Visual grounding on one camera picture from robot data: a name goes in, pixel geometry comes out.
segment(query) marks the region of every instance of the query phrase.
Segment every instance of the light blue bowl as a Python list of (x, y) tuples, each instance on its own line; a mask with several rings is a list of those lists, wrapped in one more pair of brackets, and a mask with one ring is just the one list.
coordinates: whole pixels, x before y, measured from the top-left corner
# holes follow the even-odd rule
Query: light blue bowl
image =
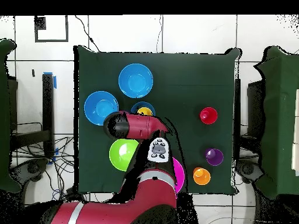
[(84, 103), (84, 112), (87, 119), (95, 125), (103, 125), (105, 118), (119, 110), (115, 97), (105, 91), (90, 94)]
[(130, 98), (146, 96), (152, 85), (152, 73), (142, 64), (129, 64), (119, 74), (119, 88)]
[(156, 116), (156, 111), (155, 111), (154, 107), (145, 101), (141, 101), (141, 102), (138, 102), (135, 105), (133, 105), (131, 108), (131, 113), (136, 113), (138, 111), (138, 109), (140, 109), (142, 107), (147, 107), (148, 109), (150, 109), (152, 111), (152, 115)]

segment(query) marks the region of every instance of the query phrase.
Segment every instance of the black frame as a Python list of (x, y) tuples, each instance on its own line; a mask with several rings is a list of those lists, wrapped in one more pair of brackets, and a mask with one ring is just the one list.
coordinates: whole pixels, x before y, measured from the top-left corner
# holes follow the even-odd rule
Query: black frame
[(54, 109), (53, 109), (53, 76), (43, 75), (43, 130), (11, 136), (11, 151), (18, 148), (44, 142), (44, 155), (51, 159), (54, 156)]

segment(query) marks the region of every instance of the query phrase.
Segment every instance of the cup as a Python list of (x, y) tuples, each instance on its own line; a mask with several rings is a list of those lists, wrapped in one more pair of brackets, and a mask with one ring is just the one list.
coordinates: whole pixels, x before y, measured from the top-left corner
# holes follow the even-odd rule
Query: cup
[(207, 162), (212, 166), (218, 166), (223, 162), (223, 153), (219, 149), (206, 149), (205, 156)]
[(196, 184), (204, 186), (211, 180), (211, 174), (208, 170), (203, 169), (202, 167), (196, 167), (193, 170), (193, 180)]
[(202, 109), (199, 117), (203, 123), (212, 124), (217, 120), (217, 111), (212, 107), (206, 107)]

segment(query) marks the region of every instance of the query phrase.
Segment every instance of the floor tile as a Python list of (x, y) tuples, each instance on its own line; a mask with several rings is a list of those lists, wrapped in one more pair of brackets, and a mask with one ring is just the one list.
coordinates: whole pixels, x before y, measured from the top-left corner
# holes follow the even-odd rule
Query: floor tile
[(194, 205), (231, 205), (230, 195), (222, 194), (193, 194)]
[[(13, 16), (0, 16), (0, 39), (15, 40), (15, 24)], [(15, 51), (8, 54), (8, 60), (15, 59)]]
[(199, 224), (231, 224), (232, 207), (196, 206)]
[(104, 202), (113, 197), (113, 193), (91, 193), (91, 202)]
[(223, 54), (235, 40), (236, 15), (164, 15), (165, 53)]
[(74, 63), (16, 63), (18, 80), (18, 123), (41, 122), (43, 119), (42, 74), (52, 72), (57, 78), (54, 89), (54, 132), (74, 132)]
[(299, 49), (298, 25), (298, 15), (238, 15), (240, 60), (261, 61), (268, 46), (294, 53)]
[(235, 174), (235, 184), (239, 193), (233, 196), (234, 205), (255, 206), (255, 192), (252, 184), (242, 182), (241, 176)]
[(255, 207), (233, 207), (232, 217), (232, 224), (254, 224)]
[(6, 62), (6, 67), (8, 69), (8, 75), (16, 76), (15, 62), (14, 61), (7, 61)]
[(256, 63), (239, 64), (239, 78), (241, 80), (241, 124), (243, 125), (248, 125), (248, 84), (262, 79), (258, 70), (253, 67), (255, 64)]
[[(64, 16), (45, 16), (46, 30), (39, 30), (41, 37), (61, 39), (65, 33)], [(87, 29), (87, 16), (78, 16)], [(82, 23), (75, 16), (68, 16), (68, 42), (35, 42), (34, 16), (16, 16), (17, 60), (73, 60), (73, 46), (88, 46), (88, 36)]]
[[(89, 35), (100, 51), (155, 53), (162, 23), (159, 19), (160, 15), (89, 16)], [(160, 34), (158, 52), (161, 42)], [(91, 42), (89, 45), (97, 51)]]
[[(67, 156), (67, 155), (74, 155), (74, 143), (73, 143), (73, 140), (71, 142), (69, 142), (65, 146), (65, 151), (64, 151), (65, 153), (62, 154), (62, 151), (63, 151), (62, 147), (65, 145), (67, 140), (64, 139), (64, 140), (61, 140), (58, 142), (57, 139), (60, 139), (63, 137), (64, 136), (61, 136), (61, 135), (54, 136), (54, 139), (56, 140), (55, 147), (59, 149), (59, 151), (58, 151), (59, 154), (55, 155), (55, 159), (56, 159), (56, 164), (58, 165), (57, 166), (58, 172), (59, 172), (59, 174), (61, 173), (62, 179), (64, 180), (64, 192), (66, 193), (66, 190), (74, 185), (74, 169), (71, 165), (68, 165), (68, 164), (71, 164), (70, 162), (74, 161), (74, 158), (71, 156)], [(58, 179), (57, 179), (57, 172), (56, 172), (54, 163), (48, 164), (46, 171), (49, 174), (49, 176), (51, 177), (52, 188), (57, 190), (58, 189)], [(32, 204), (34, 202), (47, 202), (49, 200), (52, 200), (53, 190), (51, 189), (50, 179), (49, 179), (47, 173), (43, 173), (41, 180), (39, 180), (38, 182), (31, 181), (29, 183), (28, 188), (26, 190), (25, 204)]]

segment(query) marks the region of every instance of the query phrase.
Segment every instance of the table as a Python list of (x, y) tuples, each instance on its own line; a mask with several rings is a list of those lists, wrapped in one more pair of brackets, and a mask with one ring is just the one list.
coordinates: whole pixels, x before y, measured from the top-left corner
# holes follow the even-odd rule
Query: table
[[(118, 192), (123, 181), (124, 172), (109, 161), (113, 140), (106, 136), (103, 127), (89, 122), (84, 114), (86, 98), (104, 90), (117, 99), (120, 110), (130, 111), (135, 103), (145, 101), (153, 105), (156, 116), (173, 122), (183, 149), (190, 193), (236, 193), (231, 186), (232, 114), (234, 65), (239, 55), (236, 48), (211, 55), (95, 53), (79, 45), (79, 192)], [(132, 63), (144, 64), (154, 77), (152, 90), (140, 99), (131, 99), (119, 89), (119, 73)], [(198, 117), (207, 106), (218, 111), (218, 120), (212, 125), (203, 124)], [(206, 148), (222, 150), (223, 163), (217, 167), (209, 165), (204, 157)], [(172, 151), (182, 163), (178, 149)], [(211, 181), (205, 186), (193, 181), (193, 169), (197, 166), (211, 173)]]

